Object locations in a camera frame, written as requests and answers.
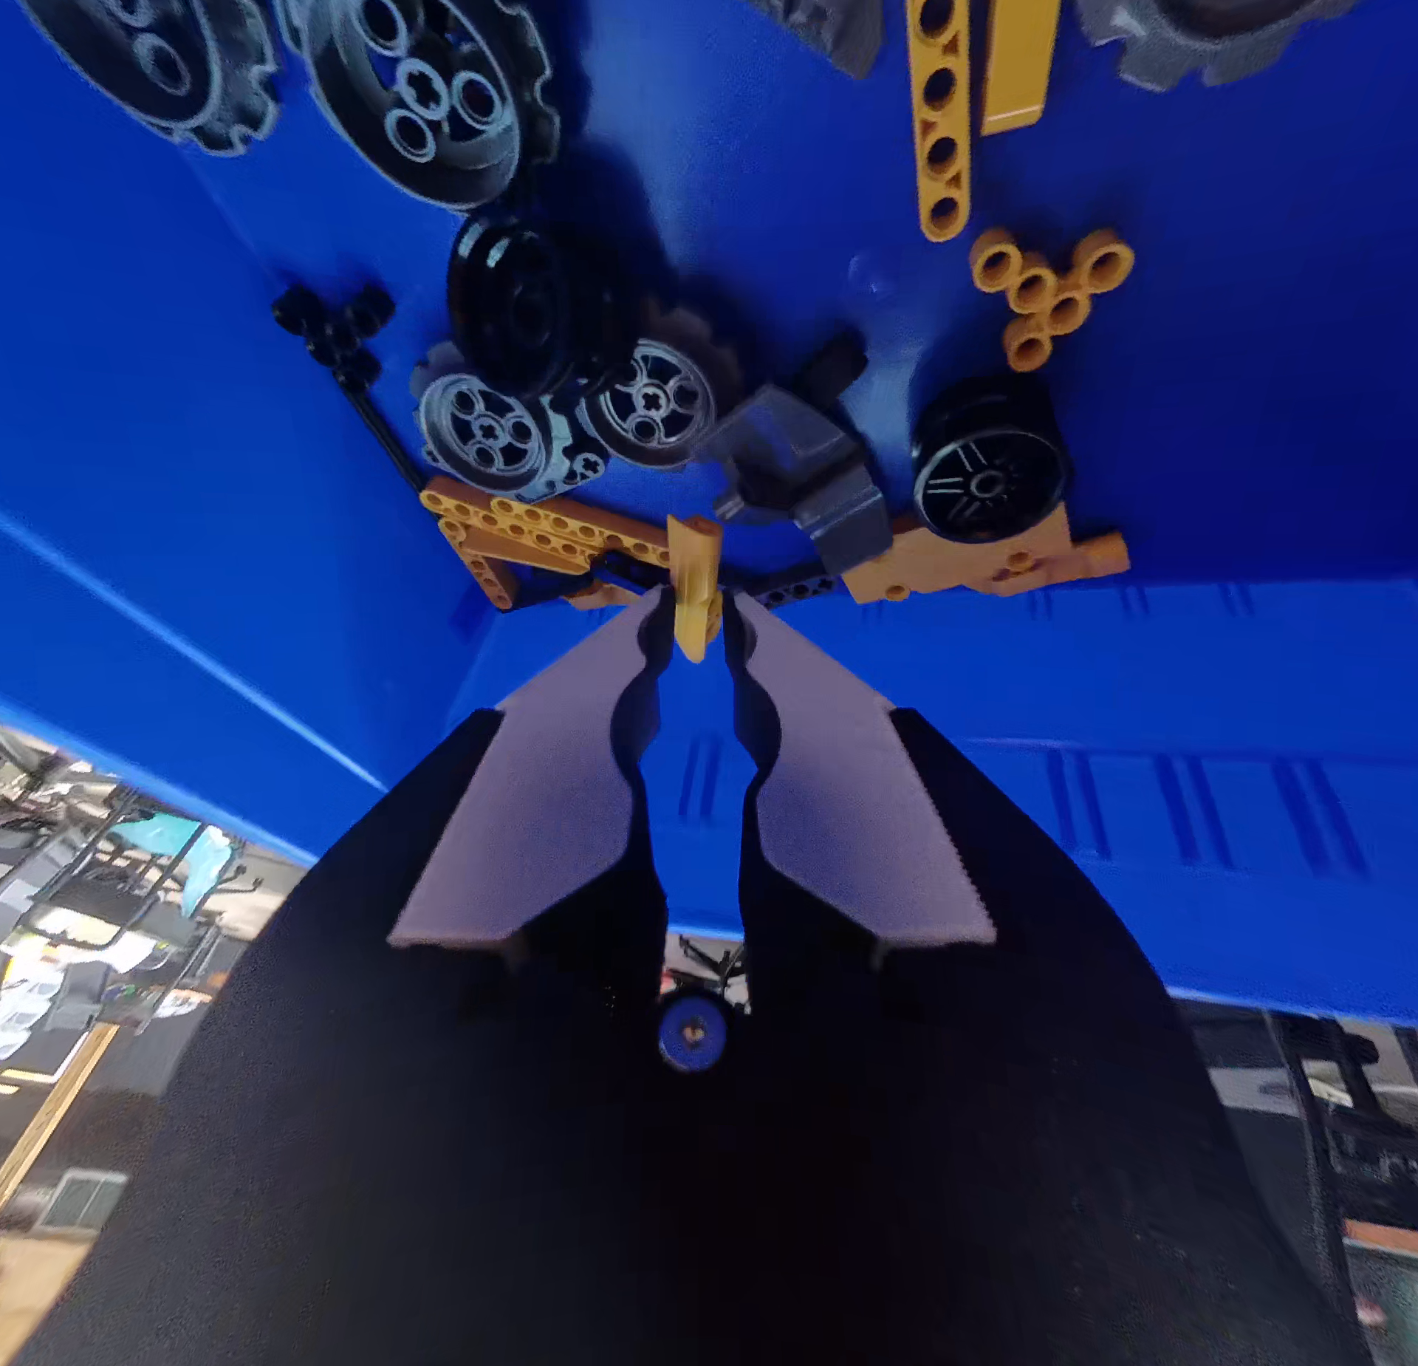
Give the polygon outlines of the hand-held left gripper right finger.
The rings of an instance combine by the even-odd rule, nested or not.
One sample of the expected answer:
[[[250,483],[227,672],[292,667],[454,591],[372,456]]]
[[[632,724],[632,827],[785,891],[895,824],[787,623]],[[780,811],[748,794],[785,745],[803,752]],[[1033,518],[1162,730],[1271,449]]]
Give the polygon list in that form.
[[[753,765],[739,913],[812,899],[886,949],[1000,938],[901,733],[895,705],[748,595],[725,601],[735,737]]]

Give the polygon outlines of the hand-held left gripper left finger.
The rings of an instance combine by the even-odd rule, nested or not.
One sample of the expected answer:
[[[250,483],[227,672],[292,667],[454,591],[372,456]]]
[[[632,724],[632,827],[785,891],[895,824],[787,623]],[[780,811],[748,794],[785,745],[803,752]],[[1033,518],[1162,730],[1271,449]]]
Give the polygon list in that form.
[[[675,592],[655,588],[498,703],[392,948],[499,945],[629,852],[673,651]]]

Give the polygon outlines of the yellow lego bracket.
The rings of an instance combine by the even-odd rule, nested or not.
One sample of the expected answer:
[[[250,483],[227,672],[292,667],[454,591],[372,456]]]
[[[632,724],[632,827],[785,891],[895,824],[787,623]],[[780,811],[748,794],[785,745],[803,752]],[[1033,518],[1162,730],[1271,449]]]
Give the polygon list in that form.
[[[721,632],[721,545],[717,522],[666,518],[667,573],[675,592],[675,642],[690,664],[703,664]]]

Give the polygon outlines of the blue plastic bin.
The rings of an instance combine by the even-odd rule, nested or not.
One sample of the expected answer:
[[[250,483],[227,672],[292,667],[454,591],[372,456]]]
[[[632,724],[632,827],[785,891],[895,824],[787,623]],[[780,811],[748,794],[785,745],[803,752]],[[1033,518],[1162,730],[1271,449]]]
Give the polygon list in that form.
[[[571,141],[549,215],[778,380],[839,328],[894,505],[917,410],[998,364],[969,240],[1138,257],[1045,367],[1119,585],[785,612],[917,708],[1195,996],[1417,1023],[1417,0],[1146,94],[1067,14],[1044,123],[917,227],[902,0],[869,80],[736,0],[527,0]],[[458,221],[337,137],[177,147],[2,0],[2,718],[315,861],[594,612],[496,616],[270,316],[381,281],[381,403],[446,334]]]

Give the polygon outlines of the yellow lego panel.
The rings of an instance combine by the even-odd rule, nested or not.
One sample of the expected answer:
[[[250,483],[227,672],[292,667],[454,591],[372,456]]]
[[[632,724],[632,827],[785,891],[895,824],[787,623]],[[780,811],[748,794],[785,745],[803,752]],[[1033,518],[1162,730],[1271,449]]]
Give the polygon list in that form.
[[[1064,505],[1023,535],[984,545],[949,542],[919,516],[901,516],[894,522],[891,547],[852,566],[843,584],[856,604],[946,591],[1025,595],[1069,580],[1071,554],[1074,535]]]

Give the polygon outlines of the short yellow lego beam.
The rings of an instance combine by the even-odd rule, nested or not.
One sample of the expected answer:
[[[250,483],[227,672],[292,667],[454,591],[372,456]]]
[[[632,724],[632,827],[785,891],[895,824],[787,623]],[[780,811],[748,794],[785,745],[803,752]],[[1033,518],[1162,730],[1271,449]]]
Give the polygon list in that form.
[[[504,505],[468,522],[475,535],[509,539],[522,562],[555,566],[573,562],[587,571],[606,555],[624,555],[658,570],[671,566],[667,532],[619,516],[597,518],[591,512]]]

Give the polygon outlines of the grey curved lego panel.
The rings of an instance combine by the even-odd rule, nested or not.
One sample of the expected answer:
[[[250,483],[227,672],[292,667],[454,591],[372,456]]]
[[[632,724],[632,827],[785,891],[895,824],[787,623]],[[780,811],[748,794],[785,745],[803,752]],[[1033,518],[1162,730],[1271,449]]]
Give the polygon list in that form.
[[[894,547],[894,518],[864,444],[778,386],[761,388],[707,435],[703,455],[727,489],[719,523],[793,523],[827,577],[845,577]]]

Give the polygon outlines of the black lego wheel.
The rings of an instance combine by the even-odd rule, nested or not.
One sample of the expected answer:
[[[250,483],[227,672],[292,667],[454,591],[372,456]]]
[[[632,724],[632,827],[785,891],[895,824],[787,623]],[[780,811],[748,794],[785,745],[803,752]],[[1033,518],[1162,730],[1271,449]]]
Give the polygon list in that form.
[[[637,344],[619,261],[562,223],[466,221],[452,242],[446,307],[469,373],[522,403],[609,390]]]
[[[939,391],[914,422],[914,512],[937,538],[994,545],[1044,523],[1074,456],[1039,375],[1002,372]]]

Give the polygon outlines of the black lego axle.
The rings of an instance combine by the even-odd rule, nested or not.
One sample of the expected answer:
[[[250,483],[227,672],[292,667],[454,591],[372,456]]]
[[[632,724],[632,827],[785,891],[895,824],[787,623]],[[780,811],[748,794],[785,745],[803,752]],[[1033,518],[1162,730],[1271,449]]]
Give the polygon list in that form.
[[[387,455],[387,458],[398,470],[403,482],[414,494],[421,494],[423,486],[427,486],[423,472],[418,465],[418,462],[410,456],[410,451],[403,448],[396,428],[392,428],[392,425],[385,419],[385,416],[382,416],[381,405],[375,403],[375,399],[372,396],[368,388],[366,386],[357,386],[345,373],[337,375],[335,380],[337,380],[339,390],[343,391],[345,401],[354,409],[354,412],[359,416],[359,419],[368,428],[368,433],[381,443],[382,455]]]

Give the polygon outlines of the yellow angled lego liftarm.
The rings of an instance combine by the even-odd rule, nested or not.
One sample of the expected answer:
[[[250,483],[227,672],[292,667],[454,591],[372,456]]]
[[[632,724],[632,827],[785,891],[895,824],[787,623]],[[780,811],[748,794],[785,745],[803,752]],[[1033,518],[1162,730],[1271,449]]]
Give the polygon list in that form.
[[[975,287],[1010,308],[1002,351],[1017,375],[1041,372],[1054,342],[1083,329],[1094,299],[1121,288],[1134,268],[1135,249],[1109,229],[1076,242],[1071,266],[1062,273],[1044,254],[1023,249],[1003,229],[985,231],[969,249]]]

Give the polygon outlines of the long yellow lego beam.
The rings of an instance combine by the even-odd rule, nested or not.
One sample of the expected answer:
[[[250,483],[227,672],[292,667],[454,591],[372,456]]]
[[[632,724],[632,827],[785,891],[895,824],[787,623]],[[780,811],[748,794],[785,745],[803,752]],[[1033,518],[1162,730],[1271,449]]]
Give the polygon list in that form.
[[[1059,17],[1062,0],[990,0],[982,137],[1041,123]]]

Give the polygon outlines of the scattered grey sprocket wheels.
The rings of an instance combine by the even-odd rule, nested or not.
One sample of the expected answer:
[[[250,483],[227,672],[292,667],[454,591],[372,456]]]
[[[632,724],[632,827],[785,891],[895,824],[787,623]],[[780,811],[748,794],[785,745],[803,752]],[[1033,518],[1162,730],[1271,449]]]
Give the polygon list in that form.
[[[985,48],[946,62],[985,0],[884,0],[869,78],[742,0],[294,0],[298,92],[246,163],[169,151],[47,58],[2,2],[2,496],[56,513],[70,482],[125,489],[250,470],[337,470],[298,441],[294,363],[251,363],[266,269],[382,274],[387,416],[452,336],[444,258],[487,215],[601,242],[641,292],[684,292],[735,354],[695,348],[727,418],[785,388],[831,334],[865,373],[830,410],[895,512],[937,391],[1003,369],[1003,303],[967,281],[967,242],[1013,227],[1069,254],[1113,227],[1131,283],[1054,345],[1051,386],[1077,513],[1201,523],[1235,547],[1337,549],[1395,566],[1417,539],[1417,0],[1308,19],[1281,65],[1170,94],[1142,61],[1064,26],[1044,123],[982,138]],[[917,184],[907,141],[917,17],[936,65]]]

